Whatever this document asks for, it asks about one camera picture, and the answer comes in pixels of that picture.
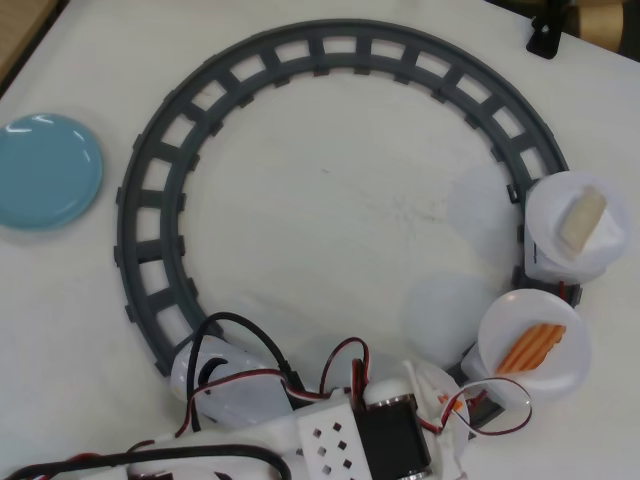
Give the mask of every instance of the cable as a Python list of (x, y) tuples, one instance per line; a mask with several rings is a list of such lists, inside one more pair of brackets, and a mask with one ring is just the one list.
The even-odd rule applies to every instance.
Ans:
[(133, 447), (127, 450), (127, 453), (135, 452), (139, 448), (148, 447), (149, 445), (153, 445), (154, 443), (156, 443), (155, 440), (143, 440), (141, 442), (136, 443)]
[(271, 450), (254, 445), (206, 445), (198, 447), (161, 448), (142, 452), (117, 453), (96, 457), (85, 457), (66, 462), (42, 463), (21, 468), (5, 480), (23, 480), (39, 476), (51, 478), (59, 473), (89, 470), (101, 467), (117, 467), (131, 463), (172, 460), (194, 457), (246, 457), (268, 463), (280, 474), (282, 480), (291, 480), (291, 470), (286, 462)]
[(560, 282), (560, 284), (558, 285), (558, 296), (564, 300), (565, 302), (567, 302), (567, 294), (566, 294), (566, 290), (564, 288), (564, 282)]
[(282, 382), (284, 383), (284, 388), (289, 395), (301, 400), (305, 400), (307, 402), (315, 403), (315, 402), (319, 402), (320, 400), (326, 400), (331, 396), (328, 393), (320, 394), (320, 393), (307, 392), (306, 390), (300, 391), (288, 383), (287, 378), (282, 372), (272, 368), (262, 368), (257, 370), (248, 370), (246, 372), (235, 373), (233, 375), (229, 375), (219, 380), (214, 380), (213, 382), (207, 383), (206, 385), (203, 385), (193, 391), (193, 393), (191, 394), (187, 402), (187, 412), (185, 414), (184, 422), (180, 427), (180, 429), (175, 433), (175, 437), (176, 438), (180, 437), (184, 432), (186, 432), (187, 428), (189, 428), (189, 423), (191, 422), (192, 416), (195, 413), (195, 408), (196, 408), (195, 398), (199, 393), (206, 392), (213, 387), (225, 385), (227, 383), (231, 383), (236, 380), (259, 377), (259, 376), (271, 376), (271, 377), (282, 380)]
[[(67, 462), (76, 462), (78, 460), (84, 460), (85, 458), (95, 458), (95, 457), (99, 457), (100, 455), (98, 455), (97, 453), (79, 453), (78, 455), (75, 455), (71, 458), (69, 458), (67, 460)], [(40, 477), (39, 480), (51, 480), (53, 477), (55, 477), (54, 475), (42, 475)]]
[[(298, 376), (296, 372), (294, 372), (289, 365), (289, 362), (284, 358), (282, 351), (278, 348), (276, 343), (267, 335), (261, 328), (259, 328), (255, 323), (251, 320), (238, 315), (236, 313), (231, 312), (218, 312), (214, 313), (207, 317), (207, 319), (202, 322), (198, 330), (193, 335), (193, 345), (191, 346), (191, 355), (189, 356), (189, 366), (187, 368), (187, 398), (191, 398), (194, 391), (194, 381), (196, 376), (196, 364), (198, 362), (198, 353), (200, 352), (200, 347), (202, 345), (202, 340), (204, 339), (205, 334), (207, 333), (207, 329), (209, 326), (217, 322), (219, 320), (227, 320), (229, 322), (237, 323), (238, 325), (243, 326), (251, 333), (253, 333), (264, 345), (269, 349), (273, 357), (276, 359), (278, 364), (278, 368), (285, 375), (289, 383), (291, 383), (294, 387), (304, 390), (304, 385), (302, 384), (302, 380)], [(195, 406), (193, 407), (193, 415), (191, 416), (191, 426), (193, 427), (194, 432), (199, 432), (200, 421), (198, 420), (198, 412)]]
[[(522, 390), (525, 395), (527, 396), (528, 400), (527, 400), (527, 405), (529, 405), (529, 415), (527, 415), (527, 418), (518, 426), (514, 427), (514, 428), (510, 428), (508, 430), (501, 430), (498, 432), (485, 432), (482, 430), (477, 430), (475, 428), (473, 428), (471, 426), (471, 424), (469, 422), (467, 422), (467, 420), (465, 420), (464, 417), (462, 417), (462, 415), (460, 415), (457, 411), (455, 411), (454, 406), (456, 404), (456, 400), (458, 399), (458, 397), (460, 397), (462, 394), (464, 394), (464, 391), (467, 388), (470, 387), (476, 387), (479, 385), (486, 385), (486, 384), (490, 384), (490, 383), (498, 383), (498, 382), (509, 382), (515, 386), (517, 386), (520, 390)], [(433, 425), (432, 423), (427, 422), (426, 420), (419, 418), (420, 420), (420, 425), (422, 426), (422, 428), (424, 428), (425, 430), (430, 431), (431, 433), (433, 433), (434, 435), (440, 435), (444, 428), (447, 425), (447, 421), (449, 420), (451, 414), (455, 414), (458, 416), (458, 418), (462, 421), (462, 423), (465, 425), (465, 427), (467, 428), (467, 430), (469, 430), (471, 433), (473, 433), (474, 435), (477, 436), (485, 436), (485, 437), (497, 437), (500, 435), (507, 435), (509, 433), (513, 433), (513, 432), (517, 432), (518, 430), (523, 429), (531, 420), (531, 417), (533, 416), (533, 407), (531, 406), (531, 396), (529, 395), (529, 392), (527, 392), (527, 390), (520, 385), (518, 382), (511, 380), (509, 378), (503, 378), (503, 377), (492, 377), (492, 378), (485, 378), (484, 380), (479, 380), (477, 382), (471, 382), (466, 384), (463, 388), (461, 388), (460, 390), (458, 390), (458, 392), (456, 392), (456, 394), (451, 397), (449, 399), (449, 401), (447, 402), (447, 404), (445, 405), (444, 411), (442, 412), (442, 416), (440, 417), (440, 423), (441, 425)]]
[(467, 408), (469, 409), (469, 413), (472, 410), (475, 410), (480, 402), (485, 399), (485, 397), (489, 394), (487, 390), (482, 390), (476, 397), (469, 398), (467, 400)]
[(338, 353), (340, 353), (340, 351), (344, 347), (352, 343), (359, 343), (360, 345), (362, 345), (362, 350), (363, 350), (362, 363), (364, 365), (365, 385), (369, 383), (369, 362), (370, 362), (369, 346), (361, 338), (349, 337), (346, 340), (343, 340), (342, 342), (340, 342), (338, 346), (333, 349), (333, 351), (331, 352), (331, 355), (329, 355), (329, 358), (327, 359), (327, 363), (325, 363), (324, 369), (322, 370), (322, 376), (320, 377), (320, 388), (318, 389), (320, 393), (324, 393), (324, 389), (327, 383), (327, 374), (329, 373), (329, 368), (331, 367), (331, 363), (335, 359), (336, 355), (338, 355)]
[(365, 386), (364, 364), (359, 358), (354, 358), (351, 361), (351, 396), (354, 409), (364, 409)]

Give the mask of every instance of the gray plastic track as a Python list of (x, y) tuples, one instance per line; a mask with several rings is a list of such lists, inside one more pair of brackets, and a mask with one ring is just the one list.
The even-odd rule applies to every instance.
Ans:
[[(325, 53), (323, 40), (330, 37), (355, 38), (355, 52)], [(373, 40), (403, 46), (402, 58), (398, 60), (372, 55)], [(276, 48), (293, 42), (304, 42), (309, 55), (281, 62)], [(417, 66), (416, 61), (423, 52), (449, 64), (447, 73), (441, 77)], [(240, 82), (231, 68), (256, 55), (265, 69)], [(178, 305), (194, 330), (206, 317), (198, 304), (196, 287), (187, 277), (182, 264), (181, 257), (185, 249), (178, 232), (178, 215), (185, 206), (182, 189), (187, 175), (197, 166), (201, 145), (209, 135), (215, 136), (220, 131), (229, 112), (251, 103), (253, 94), (265, 86), (285, 85), (291, 77), (303, 72), (325, 75), (332, 68), (345, 67), (353, 68), (354, 73), (360, 75), (367, 75), (372, 70), (391, 73), (396, 82), (418, 83), (430, 89), (437, 100), (451, 102), (461, 109), (471, 128), (481, 129), (490, 139), (495, 159), (507, 166), (512, 178), (507, 191), (513, 203), (519, 203), (535, 181), (521, 158), (522, 152), (536, 148), (548, 174), (568, 170), (549, 128), (513, 86), (463, 50), (426, 33), (368, 20), (321, 20), (260, 33), (228, 48), (207, 60), (166, 97), (134, 143), (131, 162), (122, 188), (118, 191), (118, 239), (114, 255), (129, 301), (126, 310), (130, 320), (139, 326), (149, 343), (163, 375), (170, 373), (175, 354), (189, 338), (181, 345), (173, 345), (158, 324), (158, 312)], [(476, 102), (457, 88), (465, 75), (491, 92), (484, 102)], [(214, 80), (226, 93), (205, 111), (192, 100)], [(502, 108), (507, 109), (523, 128), (523, 133), (515, 138), (510, 138), (493, 117)], [(193, 122), (192, 130), (180, 146), (163, 143), (165, 132), (180, 115)], [(152, 159), (160, 159), (171, 165), (163, 191), (150, 191), (142, 187)], [(160, 210), (160, 238), (144, 242), (136, 239), (140, 208)], [(164, 262), (169, 287), (148, 295), (140, 264), (158, 260)]]

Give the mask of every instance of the blue plate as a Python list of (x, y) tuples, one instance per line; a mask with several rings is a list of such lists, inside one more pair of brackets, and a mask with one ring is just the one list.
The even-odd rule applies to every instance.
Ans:
[(62, 226), (87, 209), (101, 181), (98, 142), (75, 120), (31, 115), (0, 129), (0, 224)]

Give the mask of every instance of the white bowl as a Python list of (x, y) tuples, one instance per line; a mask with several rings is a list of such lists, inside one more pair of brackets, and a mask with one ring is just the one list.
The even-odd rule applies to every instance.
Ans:
[(478, 348), (489, 374), (495, 375), (520, 336), (538, 323), (565, 325), (567, 330), (538, 368), (508, 377), (522, 385), (533, 402), (550, 402), (577, 390), (591, 365), (587, 326), (569, 304), (541, 290), (509, 292), (498, 298), (482, 318)]
[[(584, 250), (573, 258), (558, 232), (573, 203), (590, 185), (605, 196), (607, 208)], [(631, 231), (629, 212), (617, 189), (585, 172), (560, 172), (540, 180), (529, 193), (525, 220), (538, 248), (551, 261), (578, 274), (602, 271), (620, 258)]]

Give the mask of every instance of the white container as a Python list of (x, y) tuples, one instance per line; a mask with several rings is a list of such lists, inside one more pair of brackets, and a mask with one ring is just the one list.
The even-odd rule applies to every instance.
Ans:
[[(187, 368), (192, 345), (189, 343), (178, 353), (171, 369), (171, 391), (183, 401), (187, 399)], [(195, 388), (198, 387), (202, 367), (211, 359), (227, 363), (217, 366), (207, 381), (259, 368), (273, 368), (219, 338), (205, 336), (196, 362)], [(256, 425), (293, 411), (280, 379), (275, 377), (237, 380), (215, 387), (210, 392), (210, 395), (203, 392), (196, 397), (198, 411), (221, 425), (233, 428)]]
[[(558, 232), (590, 185), (605, 196), (607, 208), (584, 250), (571, 258)], [(525, 272), (549, 283), (586, 283), (599, 277), (624, 253), (631, 229), (626, 204), (616, 189), (584, 172), (561, 172), (540, 180), (527, 196), (525, 220)]]

